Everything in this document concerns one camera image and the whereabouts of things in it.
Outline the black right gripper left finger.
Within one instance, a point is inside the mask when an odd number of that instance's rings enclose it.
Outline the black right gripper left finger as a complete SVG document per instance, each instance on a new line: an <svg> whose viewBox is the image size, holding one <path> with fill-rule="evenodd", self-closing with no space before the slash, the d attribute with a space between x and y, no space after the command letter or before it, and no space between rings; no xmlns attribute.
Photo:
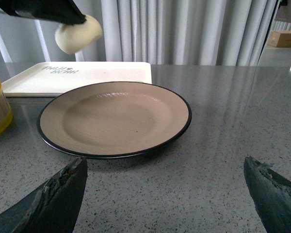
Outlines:
<svg viewBox="0 0 291 233"><path fill-rule="evenodd" d="M81 208L87 161L78 158L0 214L0 233L71 233Z"/></svg>

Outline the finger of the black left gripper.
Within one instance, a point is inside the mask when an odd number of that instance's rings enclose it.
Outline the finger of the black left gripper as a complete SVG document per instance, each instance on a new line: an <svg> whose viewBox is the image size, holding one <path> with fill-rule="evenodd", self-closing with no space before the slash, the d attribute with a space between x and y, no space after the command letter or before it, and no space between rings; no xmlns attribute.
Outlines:
<svg viewBox="0 0 291 233"><path fill-rule="evenodd" d="M0 13L67 25L86 21L85 15L72 0L0 0Z"/></svg>

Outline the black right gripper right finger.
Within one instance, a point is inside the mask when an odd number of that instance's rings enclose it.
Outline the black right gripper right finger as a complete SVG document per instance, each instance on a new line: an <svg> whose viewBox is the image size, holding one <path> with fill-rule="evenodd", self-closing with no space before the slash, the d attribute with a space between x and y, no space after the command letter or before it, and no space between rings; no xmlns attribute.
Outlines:
<svg viewBox="0 0 291 233"><path fill-rule="evenodd" d="M251 156L245 157L243 172L265 230L291 233L291 181Z"/></svg>

